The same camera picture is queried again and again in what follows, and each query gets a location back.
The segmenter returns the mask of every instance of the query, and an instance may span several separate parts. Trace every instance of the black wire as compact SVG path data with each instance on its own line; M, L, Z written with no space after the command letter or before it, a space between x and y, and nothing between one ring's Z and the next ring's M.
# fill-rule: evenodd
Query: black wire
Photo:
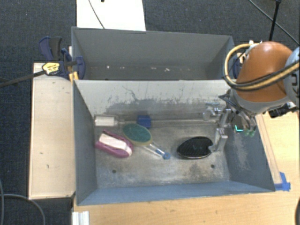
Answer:
M256 7L262 14L264 14L267 18L269 18L271 21L273 21L273 19L267 15L262 9L260 9L252 0L248 0L254 7ZM288 31L286 31L283 27L281 27L277 22L275 23L286 35L288 35L297 45L300 45L299 42L291 35L288 33Z
M40 213L43 217L43 225L46 225L45 214L44 214L42 208L34 200L30 200L27 197L22 196L22 195L4 194L1 179L0 179L0 192L1 192L1 222L0 222L0 225L4 224L4 197L23 199L23 200L26 200L27 202L32 203L40 211Z
M105 29L105 27L103 26L103 24L101 23L101 21L100 21L98 15L97 15L97 13L95 12L94 7L92 6L92 3L90 2L90 0L88 0L88 1L89 1L90 7L92 8L92 10L93 10L93 12L94 12L96 18L98 19L100 25L102 26L103 29Z

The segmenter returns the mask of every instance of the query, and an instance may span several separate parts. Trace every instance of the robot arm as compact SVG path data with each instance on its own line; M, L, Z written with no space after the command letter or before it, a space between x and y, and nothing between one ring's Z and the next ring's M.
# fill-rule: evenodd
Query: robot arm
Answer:
M228 72L228 61L241 48L248 48L236 81ZM239 45L232 49L225 60L224 79L231 87L220 96L228 107L243 119L245 127L254 131L255 115L283 108L290 102L299 109L299 47L292 52L276 42Z

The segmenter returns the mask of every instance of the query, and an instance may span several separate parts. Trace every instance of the blue clamp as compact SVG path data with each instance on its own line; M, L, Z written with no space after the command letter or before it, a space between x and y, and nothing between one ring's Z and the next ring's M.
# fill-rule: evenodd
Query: blue clamp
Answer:
M151 118L148 115L138 115L136 123L145 128L150 128L151 127Z
M279 174L281 176L282 183L274 184L276 191L281 190L289 192L291 190L291 183L286 181L285 174L283 172L279 172Z
M47 61L58 61L60 64L60 72L56 76L69 79L68 67L72 67L72 70L78 73L78 78L83 79L85 74L85 63L82 56L76 57L75 61L72 61L72 56L69 52L63 48L60 49L61 37L44 37L38 43L38 49L40 53L46 58Z

